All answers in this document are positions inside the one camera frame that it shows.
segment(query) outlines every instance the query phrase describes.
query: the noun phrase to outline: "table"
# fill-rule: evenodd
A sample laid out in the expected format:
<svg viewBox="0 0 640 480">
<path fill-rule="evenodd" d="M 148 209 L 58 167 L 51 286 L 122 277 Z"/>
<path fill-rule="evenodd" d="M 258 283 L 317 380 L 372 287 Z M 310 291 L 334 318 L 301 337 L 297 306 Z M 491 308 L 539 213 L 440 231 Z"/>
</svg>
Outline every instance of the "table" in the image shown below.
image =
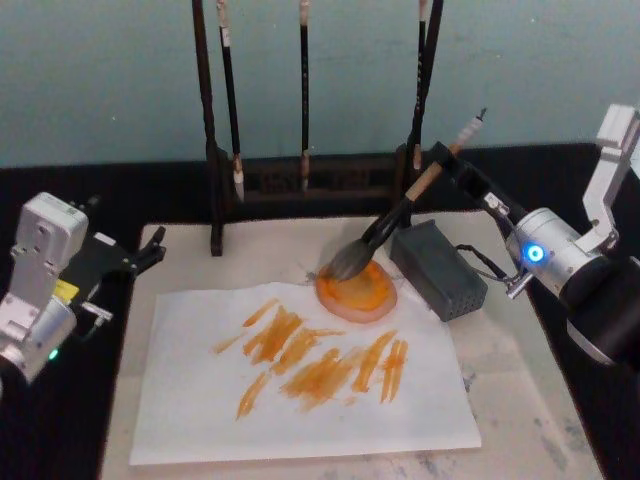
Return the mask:
<svg viewBox="0 0 640 480">
<path fill-rule="evenodd" d="M 483 212 L 433 213 L 452 243 L 473 243 L 513 269 L 494 221 Z M 489 283 L 484 307 L 449 323 L 474 416 L 477 450 L 268 462 L 130 467 L 140 387 L 157 294 L 240 288 L 268 281 L 304 283 L 308 273 L 371 218 L 298 219 L 228 225 L 225 255 L 209 257 L 209 227 L 168 226 L 163 263 L 136 282 L 105 450 L 104 479 L 326 480 L 369 478 L 602 478 L 563 377 L 526 294 L 510 301 Z M 145 227 L 142 242 L 155 230 Z M 387 251 L 378 255 L 385 260 Z"/>
</svg>

